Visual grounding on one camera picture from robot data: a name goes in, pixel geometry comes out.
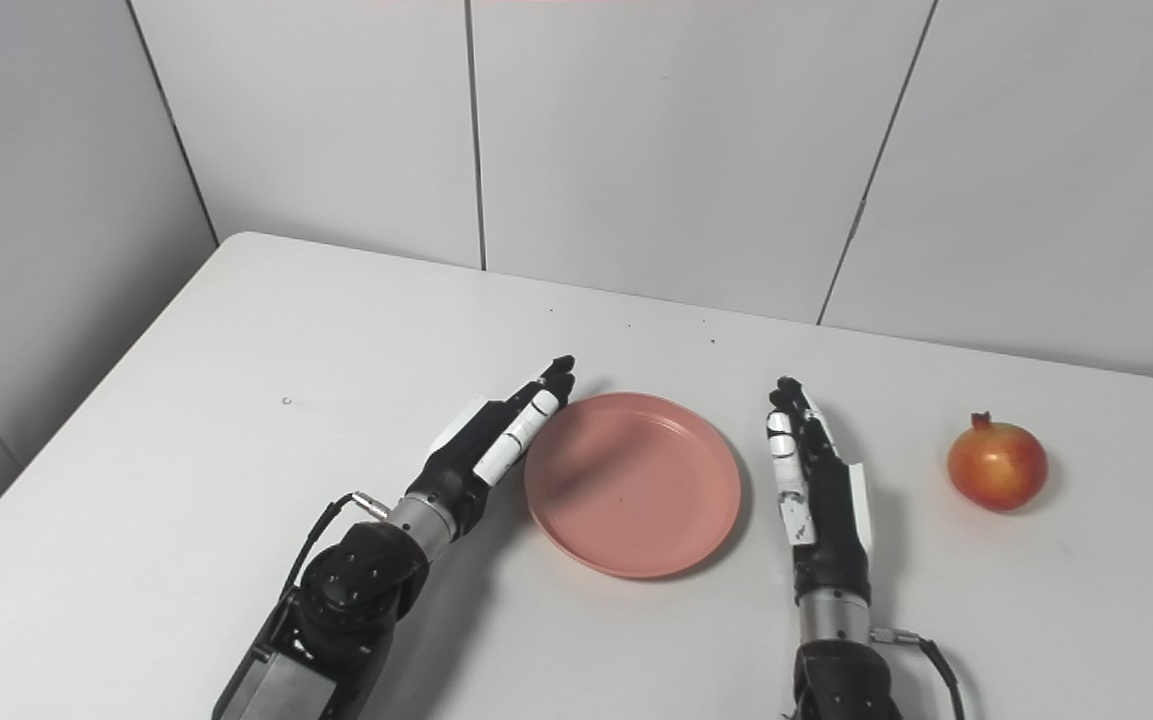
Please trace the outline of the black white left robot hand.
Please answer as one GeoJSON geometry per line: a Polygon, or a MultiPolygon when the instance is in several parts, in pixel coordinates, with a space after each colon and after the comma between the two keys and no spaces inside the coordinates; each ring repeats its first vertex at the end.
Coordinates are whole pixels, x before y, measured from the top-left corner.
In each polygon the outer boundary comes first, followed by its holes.
{"type": "Polygon", "coordinates": [[[504,400],[480,402],[442,447],[434,448],[398,509],[428,510],[445,543],[467,537],[483,519],[490,493],[520,462],[541,428],[568,406],[576,359],[552,363],[504,400]]]}

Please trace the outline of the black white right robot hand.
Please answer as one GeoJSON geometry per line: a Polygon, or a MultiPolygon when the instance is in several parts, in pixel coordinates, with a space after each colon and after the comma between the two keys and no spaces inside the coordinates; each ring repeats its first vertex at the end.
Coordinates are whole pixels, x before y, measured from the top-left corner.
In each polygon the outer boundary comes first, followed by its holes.
{"type": "Polygon", "coordinates": [[[841,459],[822,411],[797,378],[782,375],[769,402],[764,437],[792,552],[796,601],[838,591],[871,603],[873,537],[861,466],[841,459]]]}

